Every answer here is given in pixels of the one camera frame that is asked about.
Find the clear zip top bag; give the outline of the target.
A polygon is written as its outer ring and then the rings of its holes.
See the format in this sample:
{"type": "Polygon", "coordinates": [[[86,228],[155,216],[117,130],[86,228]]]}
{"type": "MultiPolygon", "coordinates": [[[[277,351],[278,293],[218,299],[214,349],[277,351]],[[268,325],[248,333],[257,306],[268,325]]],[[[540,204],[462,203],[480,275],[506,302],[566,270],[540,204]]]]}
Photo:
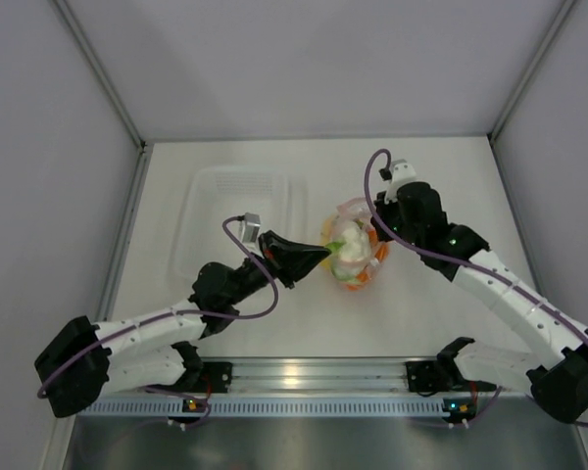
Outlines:
{"type": "Polygon", "coordinates": [[[360,197],[337,206],[320,230],[320,243],[331,251],[320,266],[350,292],[367,286],[389,255],[389,244],[379,240],[371,222],[360,197]]]}

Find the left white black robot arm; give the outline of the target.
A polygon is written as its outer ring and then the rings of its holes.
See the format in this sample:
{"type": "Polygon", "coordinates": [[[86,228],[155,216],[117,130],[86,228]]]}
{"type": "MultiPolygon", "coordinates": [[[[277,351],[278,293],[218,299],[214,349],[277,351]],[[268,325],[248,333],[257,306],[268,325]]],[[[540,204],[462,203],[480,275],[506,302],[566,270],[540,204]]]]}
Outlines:
{"type": "Polygon", "coordinates": [[[211,261],[198,272],[188,298],[126,320],[68,321],[34,362],[38,396],[57,418],[76,415],[99,398],[151,388],[179,394],[201,382],[199,340],[243,319],[238,305],[264,288],[292,289],[327,259],[330,249],[260,235],[259,253],[236,267],[211,261]]]}

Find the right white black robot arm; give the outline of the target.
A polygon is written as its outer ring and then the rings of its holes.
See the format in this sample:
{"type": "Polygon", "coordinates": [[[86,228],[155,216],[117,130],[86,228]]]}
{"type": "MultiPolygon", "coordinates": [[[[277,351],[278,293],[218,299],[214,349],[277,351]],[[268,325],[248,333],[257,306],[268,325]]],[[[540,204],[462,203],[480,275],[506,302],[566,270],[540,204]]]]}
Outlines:
{"type": "Polygon", "coordinates": [[[410,181],[392,197],[380,192],[366,201],[381,240],[417,253],[426,267],[484,304],[528,347],[516,352],[459,337],[436,355],[442,384],[458,389],[483,382],[521,392],[555,420],[583,426],[588,328],[515,276],[473,229],[449,221],[429,184],[410,181]]]}

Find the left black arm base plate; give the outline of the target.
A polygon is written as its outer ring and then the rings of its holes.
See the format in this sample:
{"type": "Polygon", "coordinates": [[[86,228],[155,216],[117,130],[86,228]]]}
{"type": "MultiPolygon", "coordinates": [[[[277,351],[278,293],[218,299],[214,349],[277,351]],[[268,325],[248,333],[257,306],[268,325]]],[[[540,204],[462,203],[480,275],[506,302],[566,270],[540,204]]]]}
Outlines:
{"type": "Polygon", "coordinates": [[[227,394],[232,381],[233,364],[228,361],[203,363],[193,391],[199,394],[227,394]]]}

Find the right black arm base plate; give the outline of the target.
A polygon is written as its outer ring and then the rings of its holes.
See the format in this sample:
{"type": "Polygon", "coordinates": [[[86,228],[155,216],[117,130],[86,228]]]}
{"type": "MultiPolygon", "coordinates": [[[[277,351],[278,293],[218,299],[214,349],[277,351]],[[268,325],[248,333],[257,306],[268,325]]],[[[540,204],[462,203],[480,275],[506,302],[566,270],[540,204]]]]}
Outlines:
{"type": "Polygon", "coordinates": [[[448,374],[437,361],[407,361],[405,367],[411,393],[427,398],[449,391],[448,374]]]}

